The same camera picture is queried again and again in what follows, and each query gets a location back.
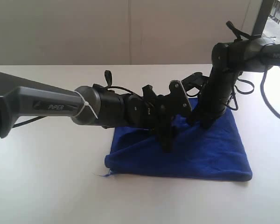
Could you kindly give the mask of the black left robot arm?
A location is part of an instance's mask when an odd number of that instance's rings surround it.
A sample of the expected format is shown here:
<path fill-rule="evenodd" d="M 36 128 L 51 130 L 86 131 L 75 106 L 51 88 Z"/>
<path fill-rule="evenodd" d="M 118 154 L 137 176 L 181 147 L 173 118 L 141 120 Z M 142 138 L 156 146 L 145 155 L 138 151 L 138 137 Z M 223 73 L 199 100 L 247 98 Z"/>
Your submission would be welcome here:
<path fill-rule="evenodd" d="M 172 119 L 160 96 L 149 99 L 127 91 L 117 94 L 112 74 L 105 72 L 107 86 L 80 86 L 74 91 L 0 72 L 0 138 L 22 126 L 20 117 L 34 122 L 45 117 L 70 117 L 82 126 L 135 127 L 151 130 L 162 149 L 172 149 Z"/>

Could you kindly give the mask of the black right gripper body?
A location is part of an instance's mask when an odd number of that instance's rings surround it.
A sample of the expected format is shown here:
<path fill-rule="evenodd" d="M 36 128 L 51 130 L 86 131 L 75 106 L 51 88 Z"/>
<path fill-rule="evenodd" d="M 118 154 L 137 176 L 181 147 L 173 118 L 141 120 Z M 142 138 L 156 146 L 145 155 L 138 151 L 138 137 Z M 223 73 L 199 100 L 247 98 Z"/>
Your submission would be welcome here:
<path fill-rule="evenodd" d="M 199 118 L 219 118 L 224 114 L 237 78 L 237 71 L 211 69 L 195 107 Z"/>

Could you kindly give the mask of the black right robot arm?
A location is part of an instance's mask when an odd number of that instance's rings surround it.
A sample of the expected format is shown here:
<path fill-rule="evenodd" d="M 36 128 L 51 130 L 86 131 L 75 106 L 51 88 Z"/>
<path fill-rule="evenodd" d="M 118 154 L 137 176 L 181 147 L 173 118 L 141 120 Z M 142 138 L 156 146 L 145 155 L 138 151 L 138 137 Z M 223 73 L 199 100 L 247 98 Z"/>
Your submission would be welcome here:
<path fill-rule="evenodd" d="M 244 72 L 263 73 L 260 92 L 268 109 L 280 119 L 280 114 L 269 103 L 264 84 L 267 72 L 273 66 L 280 66 L 280 44 L 268 38 L 241 40 L 231 43 L 218 43 L 212 50 L 212 69 L 210 76 L 198 94 L 198 103 L 187 123 L 199 122 L 209 128 L 218 118 L 230 109 L 238 110 L 235 83 Z"/>

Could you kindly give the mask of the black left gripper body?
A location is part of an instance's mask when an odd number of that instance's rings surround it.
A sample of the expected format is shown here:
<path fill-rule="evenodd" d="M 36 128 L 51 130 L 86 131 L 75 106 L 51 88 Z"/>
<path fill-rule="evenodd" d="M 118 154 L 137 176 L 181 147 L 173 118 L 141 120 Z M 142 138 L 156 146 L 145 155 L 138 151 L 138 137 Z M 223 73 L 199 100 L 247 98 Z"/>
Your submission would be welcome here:
<path fill-rule="evenodd" d="M 163 95 L 156 95 L 151 85 L 142 88 L 143 100 L 147 106 L 147 121 L 158 140 L 172 140 L 176 129 L 172 126 L 175 115 L 170 115 Z"/>

